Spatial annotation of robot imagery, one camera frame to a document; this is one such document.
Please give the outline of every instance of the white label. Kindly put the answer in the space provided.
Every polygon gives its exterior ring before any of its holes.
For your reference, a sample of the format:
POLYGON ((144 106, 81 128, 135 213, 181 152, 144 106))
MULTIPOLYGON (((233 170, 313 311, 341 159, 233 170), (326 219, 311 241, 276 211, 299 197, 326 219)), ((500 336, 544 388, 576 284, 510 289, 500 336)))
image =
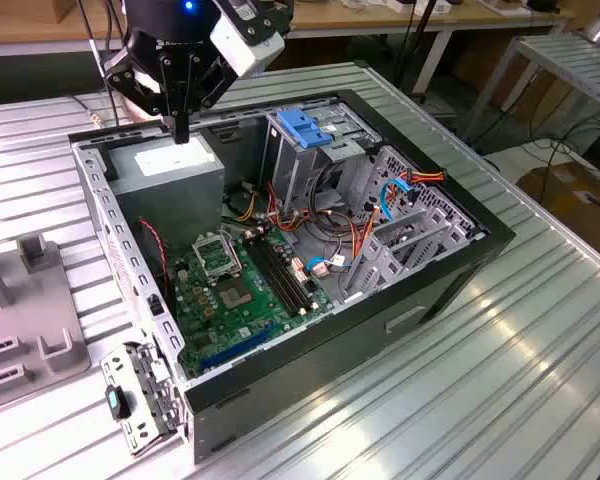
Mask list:
POLYGON ((207 152, 195 137, 192 137, 189 143, 154 148, 136 154, 136 162, 145 177, 180 168, 196 167, 213 160, 213 154, 207 152))
POLYGON ((344 255, 334 255, 331 259, 331 263, 333 263, 336 267, 341 267, 344 265, 344 255))
POLYGON ((243 3, 239 7, 235 7, 235 11, 238 14, 238 16, 243 20, 251 20, 253 17, 256 16, 256 14, 253 13, 253 10, 251 9, 248 3, 243 3))

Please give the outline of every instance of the red wire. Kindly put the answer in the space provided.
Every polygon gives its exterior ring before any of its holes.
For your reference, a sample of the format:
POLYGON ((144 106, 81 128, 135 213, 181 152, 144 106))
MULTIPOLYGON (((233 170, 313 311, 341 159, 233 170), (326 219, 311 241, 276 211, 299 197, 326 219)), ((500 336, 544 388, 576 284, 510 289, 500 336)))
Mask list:
POLYGON ((138 221, 140 222, 140 224, 144 225, 147 228, 147 230, 149 230, 149 232, 151 232, 151 235, 153 235, 153 238, 155 238, 156 243, 158 244, 158 250, 160 250, 160 263, 162 264, 162 275, 164 276, 164 296, 166 300, 167 282, 169 281, 169 279, 167 277, 167 255, 164 252, 164 243, 162 242, 162 239, 160 238, 160 235, 158 235, 156 229, 153 228, 153 225, 151 225, 149 222, 142 218, 139 218, 138 221))

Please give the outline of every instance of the table leg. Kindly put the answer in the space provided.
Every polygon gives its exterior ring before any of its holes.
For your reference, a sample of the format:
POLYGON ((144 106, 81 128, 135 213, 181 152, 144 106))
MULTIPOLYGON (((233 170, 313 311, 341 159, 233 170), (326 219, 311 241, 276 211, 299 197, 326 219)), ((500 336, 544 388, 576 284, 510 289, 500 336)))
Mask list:
POLYGON ((436 68, 438 68, 438 64, 440 63, 442 54, 449 44, 449 39, 451 39, 452 33, 452 30, 443 30, 438 32, 436 35, 436 39, 431 46, 431 50, 429 50, 429 55, 422 66, 422 70, 420 70, 420 75, 418 76, 418 80, 413 87, 412 93, 425 93, 427 91, 429 82, 431 81, 436 68))
MULTIPOLYGON (((549 35, 555 35, 557 33, 561 33, 562 30, 564 30, 564 27, 565 27, 564 21, 556 23, 556 25, 554 25, 554 27, 549 32, 549 35)), ((522 95, 522 92, 524 91, 524 89, 529 84, 529 82, 531 81, 531 79, 533 78, 533 76, 536 74, 537 71, 538 71, 538 65, 534 62, 529 62, 529 65, 527 66, 525 71, 522 73, 522 75, 520 76, 518 81, 516 82, 515 86, 511 90, 511 93, 509 94, 507 99, 502 104, 502 110, 504 110, 504 111, 509 110, 511 108, 511 106, 518 101, 518 98, 520 98, 520 95, 522 95)))
POLYGON ((514 38, 513 40, 511 40, 511 43, 509 43, 509 46, 507 47, 507 50, 504 52, 504 55, 502 56, 500 63, 498 63, 498 65, 496 66, 496 69, 491 74, 491 77, 489 78, 489 80, 487 81, 487 84, 484 86, 484 88, 480 92, 480 95, 478 96, 478 99, 476 100, 475 105, 471 109, 471 113, 469 114, 469 120, 466 123, 467 128, 465 128, 465 130, 461 133, 461 138, 465 142, 469 140, 469 136, 475 130, 475 128, 478 124, 478 121, 482 117, 482 113, 483 113, 485 107, 487 106, 487 104, 489 103, 489 100, 491 100, 491 97, 493 96, 493 92, 495 92, 496 87, 502 80, 502 77, 504 77, 504 74, 507 73, 507 70, 509 69, 511 62, 513 61, 513 59, 515 58, 517 53, 518 53, 518 39, 514 38))
POLYGON ((524 89, 527 88, 529 82, 533 80, 533 77, 535 76, 537 71, 538 65, 534 62, 530 62, 527 68, 525 68, 524 72, 522 72, 522 75, 520 75, 520 78, 518 79, 516 84, 511 89, 511 93, 509 93, 509 96, 502 104, 503 111, 508 111, 511 108, 511 106, 518 101, 520 95, 522 95, 524 89))

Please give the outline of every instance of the metal workbench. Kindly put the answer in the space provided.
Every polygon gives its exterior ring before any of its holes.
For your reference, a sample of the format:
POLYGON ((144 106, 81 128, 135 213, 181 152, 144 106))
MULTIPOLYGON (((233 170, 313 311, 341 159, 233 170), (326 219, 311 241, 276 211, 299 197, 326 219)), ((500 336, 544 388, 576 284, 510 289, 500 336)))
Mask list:
POLYGON ((519 55, 528 59, 530 65, 502 105, 503 110, 507 111, 518 99, 539 68, 551 72, 586 97, 600 103, 600 46, 575 33, 514 38, 480 92, 462 138, 468 139, 474 132, 500 81, 519 55))
MULTIPOLYGON (((199 466, 179 438, 132 459, 104 400, 98 360, 136 333, 67 145, 87 115, 63 98, 0 106, 0 250, 28 231, 60 244, 94 364, 0 409, 1 479, 597 476, 600 256, 370 69, 274 72, 238 82, 219 106, 341 88, 517 237, 436 320, 199 466)), ((110 118, 103 95, 82 98, 110 118)))

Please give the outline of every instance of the cardboard box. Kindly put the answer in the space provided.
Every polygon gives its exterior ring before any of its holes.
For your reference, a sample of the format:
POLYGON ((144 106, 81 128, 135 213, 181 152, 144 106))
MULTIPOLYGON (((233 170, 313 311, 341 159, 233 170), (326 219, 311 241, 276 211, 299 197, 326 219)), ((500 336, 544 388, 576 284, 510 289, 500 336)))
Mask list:
POLYGON ((0 14, 45 23, 60 23, 76 0, 0 0, 0 14))
MULTIPOLYGON (((532 170, 518 187, 538 200, 546 171, 532 170)), ((551 167, 542 206, 600 252, 600 178, 577 162, 551 167)))

